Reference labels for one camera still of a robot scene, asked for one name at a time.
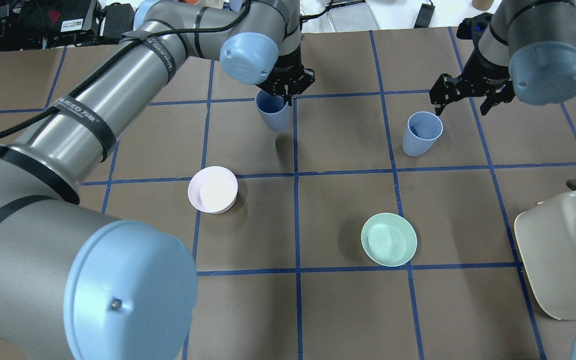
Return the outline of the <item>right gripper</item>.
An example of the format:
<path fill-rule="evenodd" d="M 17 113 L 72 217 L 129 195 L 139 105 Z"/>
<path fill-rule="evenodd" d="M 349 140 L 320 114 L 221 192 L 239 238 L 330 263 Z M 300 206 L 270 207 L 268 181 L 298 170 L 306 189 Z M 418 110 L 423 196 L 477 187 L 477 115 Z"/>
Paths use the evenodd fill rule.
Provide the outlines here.
<path fill-rule="evenodd" d="M 453 77 L 442 73 L 429 91 L 436 116 L 446 107 L 464 98 L 485 97 L 479 107 L 482 116 L 491 109 L 515 98 L 514 85 L 507 70 L 464 70 Z"/>

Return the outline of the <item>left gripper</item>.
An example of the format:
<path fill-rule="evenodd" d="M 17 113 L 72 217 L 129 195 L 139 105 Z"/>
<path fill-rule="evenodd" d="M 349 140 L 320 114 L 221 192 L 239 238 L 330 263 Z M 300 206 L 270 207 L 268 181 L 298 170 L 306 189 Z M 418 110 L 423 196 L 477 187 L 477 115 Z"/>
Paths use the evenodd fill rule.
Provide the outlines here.
<path fill-rule="evenodd" d="M 302 51 L 298 47 L 278 57 L 270 75 L 262 82 L 262 90 L 292 107 L 295 98 L 304 93 L 315 80 L 314 70 L 304 67 Z"/>

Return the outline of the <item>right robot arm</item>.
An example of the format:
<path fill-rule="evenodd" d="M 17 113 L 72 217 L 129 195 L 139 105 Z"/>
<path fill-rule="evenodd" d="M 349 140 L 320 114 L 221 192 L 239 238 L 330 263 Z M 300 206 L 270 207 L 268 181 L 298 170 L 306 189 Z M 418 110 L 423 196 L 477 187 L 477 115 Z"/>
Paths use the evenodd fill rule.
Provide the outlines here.
<path fill-rule="evenodd" d="M 458 39 L 473 51 L 460 75 L 438 76 L 429 91 L 435 114 L 482 97 L 480 114 L 518 99 L 532 106 L 576 97 L 576 2 L 503 0 L 494 13 L 465 18 Z"/>

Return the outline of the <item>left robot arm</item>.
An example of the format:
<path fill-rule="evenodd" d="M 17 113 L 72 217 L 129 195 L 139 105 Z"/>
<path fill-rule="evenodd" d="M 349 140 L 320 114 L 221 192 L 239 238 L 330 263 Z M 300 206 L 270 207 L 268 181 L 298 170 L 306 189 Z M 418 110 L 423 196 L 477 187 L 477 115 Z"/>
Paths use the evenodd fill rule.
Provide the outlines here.
<path fill-rule="evenodd" d="M 27 360 L 174 360 L 198 299 L 192 251 L 82 207 L 80 189 L 189 59 L 286 101 L 298 93 L 272 86 L 282 67 L 303 68 L 298 0 L 143 6 L 75 88 L 0 132 L 0 339 Z"/>

